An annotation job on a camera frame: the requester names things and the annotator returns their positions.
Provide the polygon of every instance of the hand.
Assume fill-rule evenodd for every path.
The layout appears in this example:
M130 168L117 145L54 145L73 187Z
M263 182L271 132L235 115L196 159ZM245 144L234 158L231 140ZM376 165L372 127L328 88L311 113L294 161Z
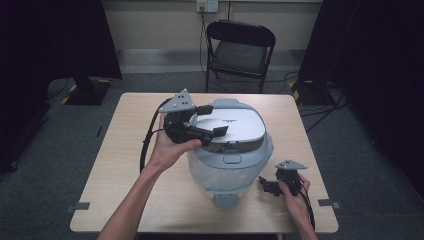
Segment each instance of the hand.
M159 127L163 128L163 122L166 114L160 115ZM193 150L202 145L198 139L193 139L185 143L176 144L167 135L165 131L158 131L156 143L152 155L146 167L154 167L160 172L170 168L178 158L187 151Z
M311 183L301 174L299 174L299 177L301 183L304 186L304 188L302 187L301 191L305 196L308 196L307 191L309 190ZM300 194L293 196L290 193L289 186L285 182L280 181L278 185L281 191L284 193L284 200L287 211L292 217L294 224L300 233L301 239L318 239L310 222L308 206L305 200Z

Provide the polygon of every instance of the person's right hand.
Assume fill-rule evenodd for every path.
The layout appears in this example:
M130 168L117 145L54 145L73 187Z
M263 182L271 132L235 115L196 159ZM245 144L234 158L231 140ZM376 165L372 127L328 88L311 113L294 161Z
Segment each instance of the person's right hand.
M302 185L304 186L301 191L305 196L308 196L307 191L309 190L311 183L301 174L299 174L299 177ZM284 181L280 181L278 185L284 193L286 209L292 217L293 222L300 233L301 239L318 239L315 234L315 230L312 227L309 218L308 205L305 200L300 194L293 196L290 193L289 186Z

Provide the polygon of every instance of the power cord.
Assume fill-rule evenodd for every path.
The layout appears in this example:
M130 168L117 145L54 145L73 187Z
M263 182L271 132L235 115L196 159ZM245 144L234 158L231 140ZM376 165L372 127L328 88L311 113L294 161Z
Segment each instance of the power cord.
M339 104L340 104L340 102L341 102L341 100L342 100L343 96L344 96L344 92L340 95L340 98L337 100L336 104L334 104L334 106L333 106L331 109L328 109L328 110L326 110L326 111L322 111L322 112L309 113L309 114L304 114L304 115L302 115L301 117L305 117L305 116L311 116L311 115L316 115L316 114L325 113L325 114L324 114L324 116L322 116L320 119L318 119L318 121L316 121L316 122L315 122L315 123L314 123L311 127L309 127L309 128L306 130L306 133L308 133L310 130L312 130L312 129L316 126L316 125L318 125L318 123L320 123L322 120L324 120L324 118L326 118L328 115L330 115L330 113L334 112L334 111L335 111L335 110L337 110L337 109L340 109L340 108L342 108L342 107L346 106L346 105L347 105L347 103L345 103L345 104L343 104L343 105L339 106Z
M63 85L62 89L60 89L57 93L55 93L55 94L53 94L51 96L48 96L47 97L47 100L50 100L50 99L56 97L57 95L59 95L61 92L63 92L63 90L65 90L66 86L68 86L68 83L69 83L69 78L66 79L65 85Z
M205 15L204 15L204 11L205 9L204 9L204 7L200 7L200 14L201 14L201 16L202 16L202 29L200 30L200 49L199 49L199 62L200 62L200 68L202 69L202 72L203 72L203 75L206 77L206 73L205 73L205 70L203 69L203 65L202 65L202 43L203 43L203 33L205 33L205 41L206 41L206 44L208 43L207 42L207 39L206 39L206 26L205 26Z

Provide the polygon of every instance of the black cable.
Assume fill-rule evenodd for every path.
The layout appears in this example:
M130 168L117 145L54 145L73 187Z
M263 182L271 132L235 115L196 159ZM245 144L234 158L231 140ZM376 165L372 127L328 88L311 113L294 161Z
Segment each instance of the black cable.
M278 92L276 92L275 94L279 94L279 93L281 93L282 91L284 91L284 89L286 89L286 87L287 87L287 81L288 81L288 80L293 79L293 78L297 78L297 75L296 75L296 76L294 76L294 77L287 78L287 76L288 76L288 75L293 74L293 73L298 73L298 72L296 71L296 72L288 72L288 73L286 73L286 75L284 76L284 79L283 79L283 82L284 82L283 88L282 88L282 89L280 89L280 90L279 90Z
M337 101L337 103L336 104L334 104L334 106L331 108L331 109L329 109L329 110L327 110L327 111L324 111L324 112L322 112L322 113L325 113L325 115L324 116L322 116L320 119L318 119L318 121L316 121L311 127L309 127L307 130L306 130L306 133L308 133L312 128L314 128L316 125L318 125L318 123L320 123L324 118L326 118L328 115L330 115L330 113L332 113L332 112L334 112L335 110L337 110L337 109L339 109L340 107L338 107L338 105L340 104L340 102L341 102L341 100L342 100L342 98L343 98L343 96L344 96L344 92L343 92L343 94L342 95L340 95L340 98L339 98L339 100ZM314 115L314 114L319 114L319 113L313 113L313 114L305 114L305 115L303 115L302 117L304 117L304 116L310 116L310 115Z
M202 65L202 43L203 43L203 32L205 32L205 40L206 43L207 39L206 39L206 26L205 26L205 16L204 16L204 9L203 7L200 8L200 13L202 15L202 30L200 30L200 69L202 69L203 75L206 77L206 73L205 70L203 70L203 65Z
M146 137L144 138L143 148L141 150L141 155L140 155L140 172L143 170L144 165L146 163L146 154L147 154L147 149L149 148L150 139L152 138L152 136L153 136L154 133L163 130L163 129L158 129L156 131L152 131L153 126L155 125L155 122L156 122L156 118L158 117L158 114L159 114L159 109L163 105L165 105L167 102L169 102L169 100L171 100L171 99L172 98L168 98L165 101L163 101L163 103L161 103L159 105L159 107L156 109L155 114L153 115L152 121L150 122L150 127L149 127L149 130L146 133Z
M69 82L69 78L66 79L65 85L62 87L62 89L60 89L57 93L47 97L47 100L50 100L50 99L56 97L57 95L59 95L61 92L63 92L63 90L65 90L66 86L68 85L68 82Z

